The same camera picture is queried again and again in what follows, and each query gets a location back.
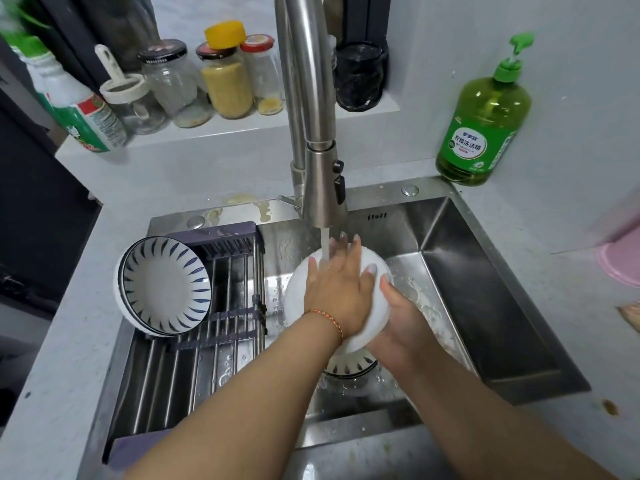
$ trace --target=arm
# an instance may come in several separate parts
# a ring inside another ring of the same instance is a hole
[[[357,333],[371,309],[375,269],[360,276],[362,246],[344,236],[329,263],[309,261],[305,309]],[[296,443],[311,395],[340,346],[338,327],[306,313],[142,457],[127,480],[277,479]]]
[[[380,288],[393,311],[368,348],[394,375],[462,478],[614,478],[450,357],[420,311],[385,278]]]

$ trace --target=faucet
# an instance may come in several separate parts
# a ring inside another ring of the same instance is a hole
[[[335,90],[322,0],[274,0],[282,78],[289,115],[294,200],[314,227],[347,215],[344,163],[335,144]]]

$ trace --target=bowl with blue pattern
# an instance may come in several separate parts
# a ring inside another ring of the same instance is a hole
[[[170,237],[146,237],[133,244],[118,262],[114,288],[125,318],[155,337],[192,330],[211,305],[204,263]]]

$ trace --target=green pump dispenser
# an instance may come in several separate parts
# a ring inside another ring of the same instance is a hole
[[[516,84],[522,72],[518,55],[533,45],[533,32],[509,40],[513,54],[493,77],[468,82],[436,158],[440,174],[461,185],[481,185],[507,149],[531,108],[531,97]]]

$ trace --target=kitchen counter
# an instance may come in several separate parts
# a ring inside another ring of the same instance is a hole
[[[415,161],[344,175],[348,186],[357,187],[434,175],[433,163]],[[290,194],[291,183],[284,176],[243,184],[233,193],[102,209],[0,441],[3,478],[109,476],[98,462],[83,463],[83,457],[94,424],[110,420],[96,418],[95,412],[111,359],[122,353],[114,352],[117,334],[130,327],[113,298],[117,259],[146,235],[151,217],[225,205],[235,194],[257,200]],[[606,276],[592,251],[546,252],[536,236],[543,230],[528,229],[491,181],[459,191],[593,389],[527,409],[615,475],[640,477],[640,336],[615,309],[640,293]],[[619,416],[604,411],[604,399],[617,405]],[[427,428],[416,426],[296,451],[286,477],[363,478],[367,472],[388,477],[395,472],[398,478],[413,478],[427,471],[452,475]]]

